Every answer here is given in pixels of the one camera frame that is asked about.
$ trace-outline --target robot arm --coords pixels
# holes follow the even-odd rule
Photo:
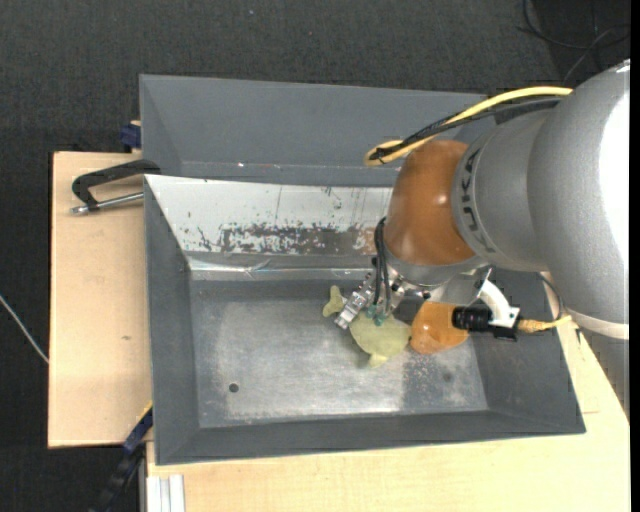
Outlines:
[[[384,321],[407,293],[446,301],[438,292],[456,276],[494,265],[550,271],[579,325],[628,339],[629,76],[625,62],[469,147],[414,145],[378,254],[391,293],[373,304],[380,281],[369,278],[338,325],[361,309]],[[479,298],[490,321],[513,327],[517,312],[485,286]]]

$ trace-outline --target wooden table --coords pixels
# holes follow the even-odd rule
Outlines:
[[[76,176],[136,158],[54,157],[50,448],[121,443],[151,398],[142,207],[69,213]],[[560,334],[586,434],[180,466],[150,441],[147,473],[184,475],[190,512],[630,509],[629,423],[588,344]]]

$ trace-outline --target wooden board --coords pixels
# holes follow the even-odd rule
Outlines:
[[[86,216],[76,176],[139,158],[54,155],[51,212],[50,447],[122,443],[151,399],[141,202]],[[140,177],[95,189],[141,190]]]

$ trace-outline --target dark floor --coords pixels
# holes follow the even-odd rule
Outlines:
[[[543,30],[580,46],[630,23],[630,0],[534,4]],[[46,349],[48,153],[122,151],[139,73],[487,94],[561,82],[584,50],[524,26],[519,0],[3,0],[0,293]],[[628,56],[628,39],[589,54],[567,83]],[[0,353],[0,510],[86,510],[118,450],[47,451],[47,368],[4,312]]]

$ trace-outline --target yellow cable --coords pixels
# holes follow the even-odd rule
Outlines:
[[[459,114],[455,115],[451,119],[448,119],[444,124],[453,123],[454,121],[459,121],[460,119],[466,119],[467,117],[471,117],[479,112],[482,112],[483,110],[487,110],[491,107],[499,105],[500,103],[504,103],[505,101],[515,100],[518,98],[525,98],[527,96],[566,96],[570,94],[572,91],[573,91],[572,89],[569,89],[567,87],[554,87],[554,86],[526,87],[524,89],[516,89],[514,91],[498,94],[493,98],[488,98],[484,101],[481,101],[480,103],[473,105],[467,110],[460,112]],[[399,149],[394,153],[386,155],[384,157],[384,160],[383,159],[369,160],[371,155],[375,151],[377,151],[378,148],[388,148],[391,146],[395,146],[397,144],[400,144],[402,141],[391,140],[391,141],[382,142],[381,144],[378,144],[375,148],[367,151],[366,155],[364,156],[364,164],[368,167],[375,167],[377,165],[392,162],[393,160],[396,160],[397,158],[400,158],[401,156],[406,155],[407,153],[414,150],[421,144],[424,144],[425,142],[433,139],[433,137],[435,137],[435,135],[432,135],[431,137],[427,137],[425,139],[414,142],[413,144],[410,144],[409,146]]]
[[[554,327],[558,327],[559,325],[566,324],[569,320],[571,320],[571,315],[565,315],[553,322],[542,322],[541,320],[528,320],[523,318],[518,322],[518,330],[529,334],[533,332],[547,331]]]

